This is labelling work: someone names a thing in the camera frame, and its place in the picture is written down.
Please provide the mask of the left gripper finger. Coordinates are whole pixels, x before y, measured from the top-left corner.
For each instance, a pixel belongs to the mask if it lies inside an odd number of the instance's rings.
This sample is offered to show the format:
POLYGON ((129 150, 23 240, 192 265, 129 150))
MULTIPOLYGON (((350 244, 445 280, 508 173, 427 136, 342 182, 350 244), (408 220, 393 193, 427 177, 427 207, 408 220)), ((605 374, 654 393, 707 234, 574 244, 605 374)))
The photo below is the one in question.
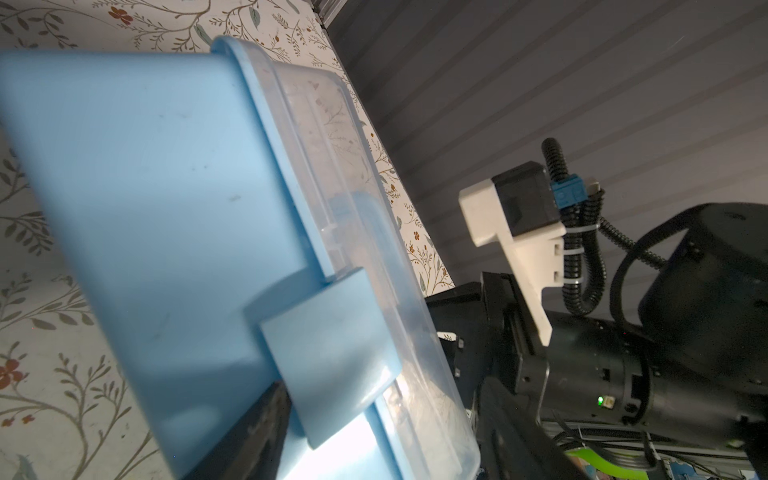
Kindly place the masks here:
POLYGON ((291 407, 284 382, 274 382, 184 479, 276 479, 291 407))

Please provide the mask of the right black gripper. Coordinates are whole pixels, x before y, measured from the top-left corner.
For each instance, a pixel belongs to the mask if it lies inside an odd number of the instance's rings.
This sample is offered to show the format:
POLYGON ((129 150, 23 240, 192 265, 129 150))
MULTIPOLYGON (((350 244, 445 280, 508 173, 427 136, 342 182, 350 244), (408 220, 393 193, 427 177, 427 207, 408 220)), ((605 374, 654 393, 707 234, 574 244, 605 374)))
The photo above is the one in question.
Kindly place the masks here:
POLYGON ((566 423, 633 427, 650 397, 649 368, 637 346, 604 321, 551 312, 543 344, 531 308, 509 274, 484 273, 432 295, 426 304, 481 460, 480 479, 583 479, 572 460, 590 450, 627 470, 656 473, 660 460, 649 434, 639 432, 639 455, 612 451, 566 423))

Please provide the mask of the clear tool box lid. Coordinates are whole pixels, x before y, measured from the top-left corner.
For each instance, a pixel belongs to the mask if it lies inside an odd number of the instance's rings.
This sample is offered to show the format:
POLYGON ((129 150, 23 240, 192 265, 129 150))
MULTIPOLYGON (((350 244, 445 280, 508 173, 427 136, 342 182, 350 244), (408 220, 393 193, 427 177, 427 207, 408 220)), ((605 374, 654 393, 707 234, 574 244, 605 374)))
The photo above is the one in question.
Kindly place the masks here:
POLYGON ((279 165, 326 278, 262 332, 313 448, 369 425, 403 479, 471 479, 480 453, 345 84, 279 63, 279 165))

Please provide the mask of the blue plastic tool box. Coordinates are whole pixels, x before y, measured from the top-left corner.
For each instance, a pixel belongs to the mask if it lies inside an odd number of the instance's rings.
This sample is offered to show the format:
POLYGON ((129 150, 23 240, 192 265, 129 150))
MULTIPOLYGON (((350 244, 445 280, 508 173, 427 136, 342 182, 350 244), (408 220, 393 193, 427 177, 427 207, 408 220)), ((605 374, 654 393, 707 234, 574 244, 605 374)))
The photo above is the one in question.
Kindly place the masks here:
MULTIPOLYGON (((279 63, 231 37, 204 54, 1 54, 5 132, 182 478, 286 386, 263 323, 326 285, 279 165, 279 63)), ((369 425, 344 457, 309 445, 291 403, 276 479, 403 479, 369 425)))

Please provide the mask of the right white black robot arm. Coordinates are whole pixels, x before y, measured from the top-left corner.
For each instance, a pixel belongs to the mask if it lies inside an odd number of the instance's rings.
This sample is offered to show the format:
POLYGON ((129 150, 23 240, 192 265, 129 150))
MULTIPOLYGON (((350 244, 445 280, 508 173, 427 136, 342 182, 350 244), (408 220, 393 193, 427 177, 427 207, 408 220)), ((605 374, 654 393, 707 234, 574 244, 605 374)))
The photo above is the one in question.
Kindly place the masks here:
POLYGON ((609 320, 552 312, 543 344, 515 278, 431 296, 486 479, 580 479, 586 448, 662 468, 654 443, 732 448, 767 475, 767 208, 710 203, 644 235, 609 320))

